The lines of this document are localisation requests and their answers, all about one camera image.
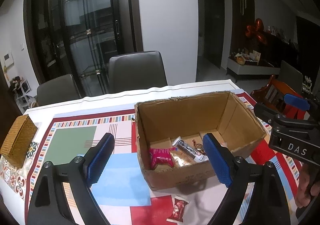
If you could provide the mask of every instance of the finger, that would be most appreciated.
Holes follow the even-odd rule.
[[[320,181],[317,181],[312,187],[311,187],[311,190],[310,190],[310,193],[312,196],[318,196],[320,192]]]
[[[302,204],[298,201],[297,196],[294,197],[294,201],[296,202],[296,206],[298,208],[302,208],[303,207]]]
[[[309,185],[309,181],[310,175],[308,173],[308,166],[304,164],[299,173],[299,187],[302,189],[302,191],[306,190]]]
[[[308,206],[310,203],[309,193],[306,193],[305,190],[298,188],[298,191],[296,194],[296,202],[298,202],[298,204],[300,204],[302,207]]]

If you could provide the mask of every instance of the red balloon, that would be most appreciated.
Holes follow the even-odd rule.
[[[259,42],[263,43],[264,45],[267,45],[267,39],[262,33],[256,32],[256,36]]]
[[[255,27],[254,29],[257,31],[257,32],[262,32],[264,30],[264,26],[263,26],[263,22],[262,22],[262,19],[258,18],[256,19],[255,21]]]
[[[264,45],[267,45],[268,42],[266,37],[262,33],[263,30],[264,26],[262,19],[258,18],[256,19],[254,25],[247,25],[245,35],[248,38],[252,37],[252,35],[255,35],[259,42],[263,43]]]
[[[246,32],[245,32],[245,35],[246,35],[248,38],[251,37],[252,29],[253,29],[253,27],[252,27],[251,25],[248,25],[248,26],[247,26],[247,30],[246,30]]]

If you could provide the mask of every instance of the patterned tablecloth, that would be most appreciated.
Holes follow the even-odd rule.
[[[253,109],[255,102],[246,93],[237,96]],[[270,133],[271,127],[262,122]],[[77,155],[84,155],[95,146],[106,133],[115,137],[115,149],[97,184],[91,191],[101,210],[111,224],[117,225],[172,225],[166,221],[173,210],[175,195],[186,197],[190,203],[183,216],[185,224],[206,225],[218,208],[226,188],[216,177],[198,182],[153,192],[146,184],[137,160],[134,109],[101,112],[90,115],[55,117],[42,140],[33,141],[28,150],[22,169],[12,167],[3,157],[0,159],[0,178],[24,201],[25,220],[33,188],[42,164],[50,160],[54,164],[70,162]],[[301,163],[275,152],[262,141],[247,158],[250,163],[274,162],[280,175],[289,203],[292,224],[296,205]],[[68,183],[64,183],[67,200],[78,224],[84,224]],[[243,204],[235,224],[242,222],[248,208],[253,183],[248,185]]]

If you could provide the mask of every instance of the dining table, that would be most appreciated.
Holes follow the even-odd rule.
[[[100,209],[114,225],[172,225],[166,219],[172,214],[175,196],[188,200],[183,215],[186,225],[206,225],[219,207],[227,188],[216,176],[195,184],[152,191],[144,180],[137,160],[134,105],[137,102],[185,97],[197,94],[230,91],[251,110],[255,101],[231,80],[187,83],[176,86],[124,91],[97,97],[84,97],[28,109],[38,130],[28,149],[21,169],[12,166],[3,156],[0,159],[0,193],[4,204],[20,225],[25,225],[28,207],[42,164],[67,163],[75,156],[84,155],[97,145],[106,132],[115,137],[115,149],[97,184],[91,191]],[[261,121],[270,134],[271,127]],[[291,215],[295,218],[297,206],[294,196],[299,182],[301,163],[268,147],[268,139],[246,159],[250,163],[274,162]],[[254,183],[247,192],[234,224],[240,224],[248,208]],[[74,221],[83,225],[70,185],[63,184]]]

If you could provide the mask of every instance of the candy wrapper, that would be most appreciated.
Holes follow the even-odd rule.
[[[183,222],[182,216],[184,213],[184,209],[188,203],[189,203],[189,201],[187,201],[186,199],[183,199],[179,196],[175,196],[173,212],[172,212],[171,216],[169,218],[167,218],[167,221]]]
[[[154,170],[158,164],[168,165],[173,168],[174,164],[171,158],[170,149],[150,148],[151,169]]]
[[[179,150],[177,147],[174,147],[170,150],[170,154],[173,158],[175,167],[182,167],[185,165],[191,165],[196,163],[191,160],[185,153]]]
[[[190,156],[195,162],[205,162],[208,161],[208,157],[200,153],[195,148],[188,145],[182,138],[179,136],[175,141],[172,143],[172,146],[178,147],[181,151],[185,152],[188,156]]]
[[[193,146],[198,150],[199,153],[202,153],[203,155],[206,155],[202,144],[196,143],[195,140],[192,140],[192,142],[193,142]]]

